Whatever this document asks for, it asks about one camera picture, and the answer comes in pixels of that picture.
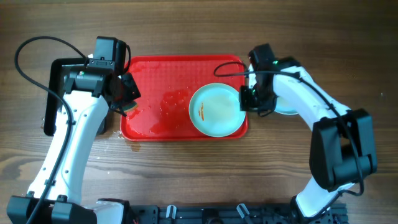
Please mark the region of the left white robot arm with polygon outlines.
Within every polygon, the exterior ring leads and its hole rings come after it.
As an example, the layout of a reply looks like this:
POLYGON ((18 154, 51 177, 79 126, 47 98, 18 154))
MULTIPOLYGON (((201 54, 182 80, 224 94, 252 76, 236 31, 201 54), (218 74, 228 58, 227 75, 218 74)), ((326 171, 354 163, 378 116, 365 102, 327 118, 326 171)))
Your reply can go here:
POLYGON ((110 111, 125 115, 137 106, 139 89, 129 73, 131 49, 114 37, 98 37, 92 57, 63 80, 63 94, 49 90, 62 106, 49 151, 25 196, 12 196, 13 223, 136 223, 127 200, 101 198, 81 205, 86 163, 98 129, 110 111))

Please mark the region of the orange green sponge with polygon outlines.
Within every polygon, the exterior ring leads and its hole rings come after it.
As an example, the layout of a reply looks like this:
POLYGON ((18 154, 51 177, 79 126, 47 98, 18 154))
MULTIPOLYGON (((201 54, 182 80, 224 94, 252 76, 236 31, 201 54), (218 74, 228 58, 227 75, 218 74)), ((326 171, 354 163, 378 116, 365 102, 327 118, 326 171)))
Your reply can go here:
POLYGON ((138 104, 135 101, 132 101, 128 104, 125 104, 122 109, 123 109, 123 113, 127 114, 130 111, 135 110, 138 107, 138 104))

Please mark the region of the light blue plate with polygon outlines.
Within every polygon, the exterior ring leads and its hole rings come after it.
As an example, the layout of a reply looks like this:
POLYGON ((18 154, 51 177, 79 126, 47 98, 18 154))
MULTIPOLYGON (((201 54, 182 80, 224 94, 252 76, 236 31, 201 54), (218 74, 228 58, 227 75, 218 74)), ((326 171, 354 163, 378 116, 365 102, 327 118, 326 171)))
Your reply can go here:
MULTIPOLYGON (((248 71, 251 72, 249 74, 248 86, 249 86, 249 88, 254 88, 254 85, 257 83, 257 81, 256 81, 256 77, 254 74, 254 69, 251 64, 249 65, 248 71)), ((288 104, 288 102, 283 97, 280 97, 280 96, 277 97, 276 106, 275 106, 274 111, 276 113, 289 115, 289 116, 298 114, 296 109, 294 109, 292 106, 290 106, 288 104)))
POLYGON ((224 83, 199 88, 191 97, 188 113, 193 126, 213 138, 234 134, 246 119, 246 112, 240 109, 238 91, 224 83))

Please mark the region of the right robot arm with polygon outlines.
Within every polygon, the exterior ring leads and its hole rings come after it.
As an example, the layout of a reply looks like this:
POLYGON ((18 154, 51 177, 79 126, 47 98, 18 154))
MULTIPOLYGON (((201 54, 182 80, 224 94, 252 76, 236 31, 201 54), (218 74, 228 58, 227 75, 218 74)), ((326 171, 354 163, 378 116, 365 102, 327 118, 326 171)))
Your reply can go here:
POLYGON ((361 196, 364 179, 377 171, 371 115, 333 99, 296 59, 277 58, 269 44, 254 47, 248 57, 244 75, 255 82, 240 88, 241 110, 265 117, 282 98, 312 131, 312 177, 291 199, 290 221, 310 223, 324 216, 340 196, 361 196))

